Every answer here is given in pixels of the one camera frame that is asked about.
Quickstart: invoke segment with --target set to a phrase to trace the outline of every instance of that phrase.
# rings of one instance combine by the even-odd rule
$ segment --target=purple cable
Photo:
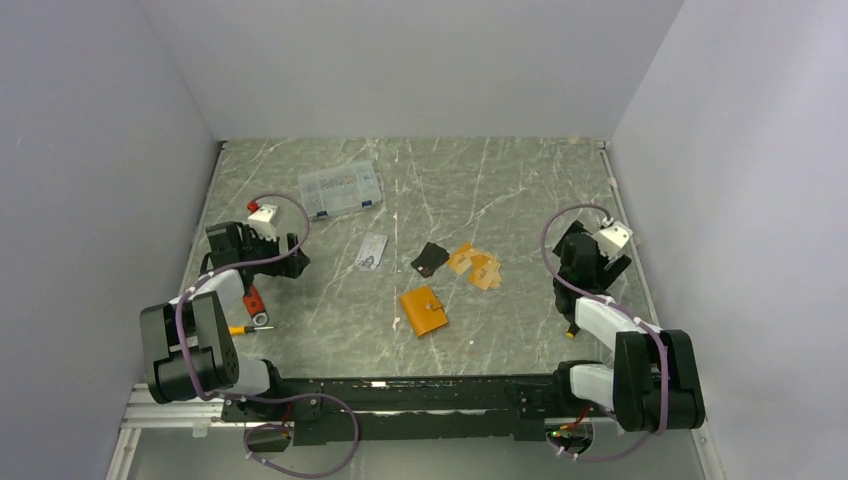
[[[265,264],[268,264],[268,263],[278,262],[278,261],[292,255],[294,252],[296,252],[301,247],[301,245],[303,245],[303,243],[306,241],[307,237],[309,237],[309,214],[306,213],[306,209],[303,208],[303,205],[301,205],[300,202],[297,201],[297,199],[295,199],[294,197],[292,197],[291,195],[288,195],[286,193],[268,192],[268,193],[262,193],[260,195],[257,195],[256,197],[252,198],[250,200],[250,202],[256,202],[257,200],[260,200],[260,199],[263,199],[263,198],[266,198],[266,197],[285,198],[286,200],[291,202],[294,206],[296,206],[298,208],[298,210],[300,210],[300,213],[303,216],[303,236],[298,240],[297,244],[295,244],[295,246],[293,246],[288,252],[277,255],[276,257],[265,258],[265,259],[262,259],[262,260],[251,260],[251,261],[248,261],[248,262],[234,263],[232,265],[227,265],[226,267],[221,267],[221,268],[214,270],[210,273],[206,273],[204,275],[201,275],[200,278],[198,278],[197,281],[194,283],[194,285],[192,285],[188,290],[186,290],[185,292],[183,292],[182,295],[180,295],[180,299],[177,302],[177,306],[176,306],[176,309],[175,309],[175,312],[174,312],[174,320],[175,320],[175,323],[177,325],[177,337],[179,338],[180,352],[183,355],[183,360],[185,360],[186,371],[188,372],[188,377],[191,380],[191,385],[192,385],[192,387],[194,387],[194,393],[197,394],[198,398],[200,398],[204,401],[209,401],[212,398],[214,398],[214,396],[213,395],[207,395],[206,392],[203,391],[203,385],[200,383],[200,378],[197,376],[197,370],[194,368],[194,363],[191,361],[191,351],[188,348],[188,343],[186,341],[187,339],[186,339],[186,334],[185,334],[185,325],[183,325],[183,307],[185,306],[185,302],[188,300],[188,297],[190,297],[192,293],[194,293],[198,288],[203,286],[203,284],[205,284],[207,281],[209,281],[209,279],[211,279],[215,275],[220,275],[220,274],[222,274],[226,271],[229,271],[229,270],[235,270],[235,269],[245,268],[245,267],[255,267],[255,266],[259,266],[259,265],[265,265]],[[287,398],[262,398],[262,397],[254,397],[254,396],[250,396],[250,395],[227,395],[226,397],[233,399],[233,400],[246,399],[246,400],[251,400],[251,401],[260,402],[260,403],[288,403],[288,402],[293,402],[293,401],[296,401],[296,400],[303,400],[303,399],[307,399],[307,398],[326,398],[327,400],[331,400],[331,401],[341,405],[342,408],[344,409],[344,411],[347,412],[348,415],[350,415],[351,420],[353,420],[353,444],[350,447],[350,451],[348,452],[348,454],[345,456],[345,458],[338,465],[336,465],[335,467],[331,468],[330,470],[327,470],[326,472],[322,472],[322,473],[298,473],[298,472],[294,472],[294,471],[291,471],[291,470],[287,470],[287,469],[285,469],[285,468],[283,468],[279,465],[276,465],[276,464],[269,462],[269,461],[267,461],[263,458],[260,458],[258,455],[251,452],[250,449],[247,447],[247,438],[253,432],[255,432],[257,429],[260,429],[260,427],[264,427],[265,425],[271,425],[271,424],[260,425],[259,427],[256,427],[256,428],[249,430],[247,432],[247,434],[245,435],[244,445],[245,445],[245,449],[247,450],[250,458],[256,460],[257,462],[262,463],[266,467],[273,468],[274,470],[277,470],[278,472],[285,473],[287,475],[291,475],[293,477],[298,477],[298,478],[322,478],[322,477],[326,477],[326,476],[332,475],[332,474],[338,472],[339,470],[341,470],[342,468],[344,468],[344,466],[347,465],[348,462],[350,462],[350,460],[353,458],[353,454],[356,452],[356,448],[359,446],[359,423],[356,421],[356,415],[353,413],[353,410],[351,410],[350,407],[348,407],[341,399],[336,398],[332,395],[327,395],[325,393],[306,393],[306,394],[302,394],[302,395],[294,395],[292,397],[287,397]]]
[[[297,478],[323,478],[323,477],[328,477],[328,476],[338,472],[342,468],[344,468],[345,465],[347,465],[348,462],[350,462],[350,460],[353,458],[354,452],[356,452],[356,447],[359,444],[359,422],[356,421],[356,415],[354,415],[353,410],[350,408],[350,406],[348,406],[346,403],[344,403],[344,401],[342,401],[341,399],[336,398],[332,395],[327,395],[326,393],[304,393],[302,395],[295,395],[293,397],[289,397],[289,398],[286,398],[284,400],[285,401],[294,401],[294,400],[303,400],[303,399],[306,399],[306,398],[326,398],[328,400],[332,400],[333,402],[336,402],[339,405],[341,405],[342,409],[344,409],[344,412],[347,413],[348,415],[350,415],[350,419],[353,421],[353,444],[351,445],[350,450],[348,450],[345,458],[335,467],[333,467],[330,470],[327,470],[325,472],[321,472],[321,473],[295,472],[295,471],[289,470],[285,467],[281,467],[280,465],[277,465],[276,463],[269,462],[268,460],[266,460],[266,459],[260,457],[259,455],[256,455],[255,453],[253,453],[250,450],[250,447],[247,445],[247,440],[250,438],[251,435],[253,435],[255,432],[257,432],[259,430],[268,430],[268,429],[273,428],[273,429],[277,429],[277,430],[288,431],[288,429],[286,427],[283,427],[282,425],[275,425],[273,423],[263,423],[262,425],[258,425],[256,427],[251,428],[250,430],[247,431],[247,433],[245,433],[242,444],[244,445],[244,451],[247,452],[247,455],[248,455],[249,458],[261,463],[262,465],[265,465],[266,467],[272,468],[272,469],[274,469],[274,470],[276,470],[280,473],[285,473],[286,475],[291,475],[292,477],[297,477]],[[262,399],[252,398],[252,400],[262,401],[263,403],[279,403],[279,402],[275,401],[276,399],[270,399],[270,398],[262,398]]]
[[[582,295],[586,298],[589,298],[590,300],[594,300],[596,302],[600,302],[600,303],[609,305],[609,307],[614,308],[614,309],[618,310],[619,312],[623,313],[630,320],[635,321],[636,315],[634,315],[633,312],[631,312],[630,310],[622,307],[621,305],[619,305],[617,303],[607,303],[607,301],[605,299],[603,299],[603,298],[601,298],[597,295],[591,294],[591,293],[587,292],[586,290],[583,290],[582,288],[580,288],[580,287],[578,287],[574,284],[571,284],[568,281],[566,281],[564,278],[560,277],[559,273],[554,268],[554,266],[551,264],[551,261],[548,258],[547,249],[545,248],[545,239],[548,236],[548,230],[551,228],[551,224],[554,223],[554,220],[556,220],[560,216],[564,215],[565,213],[570,212],[572,210],[577,210],[577,209],[580,209],[580,208],[594,208],[596,210],[600,210],[601,212],[603,212],[607,219],[612,218],[612,214],[610,214],[609,210],[607,210],[606,208],[604,208],[600,205],[595,205],[594,203],[578,203],[576,205],[571,205],[570,207],[565,207],[562,210],[553,214],[553,216],[551,216],[551,218],[548,219],[548,221],[545,223],[545,226],[542,228],[541,251],[542,251],[542,260],[545,262],[545,267],[547,267],[548,271],[554,276],[554,278],[556,278],[557,281],[559,283],[563,284],[566,288],[568,288],[568,289],[570,289],[570,290],[572,290],[572,291],[574,291],[574,292],[576,292],[576,293],[578,293],[578,294],[580,294],[580,295]],[[655,332],[652,328],[647,326],[642,321],[637,323],[637,325],[639,325],[639,327],[642,330],[644,330],[651,337],[651,339],[657,345],[657,351],[660,353],[660,375],[661,375],[661,381],[660,381],[660,424],[657,427],[657,431],[654,432],[653,435],[662,435],[663,433],[665,433],[665,429],[668,425],[668,352],[665,348],[665,345],[663,345],[662,340],[660,340],[660,336],[657,335],[657,332]],[[650,433],[645,435],[644,437],[637,440],[636,443],[634,443],[630,448],[628,448],[627,450],[625,450],[625,451],[623,451],[619,454],[612,455],[612,456],[609,456],[609,457],[579,457],[579,459],[582,460],[582,461],[586,461],[586,462],[608,462],[608,461],[620,460],[620,459],[630,455],[631,453],[635,452],[640,446],[642,446],[643,443],[645,443],[645,441],[651,435],[652,434],[650,434]]]

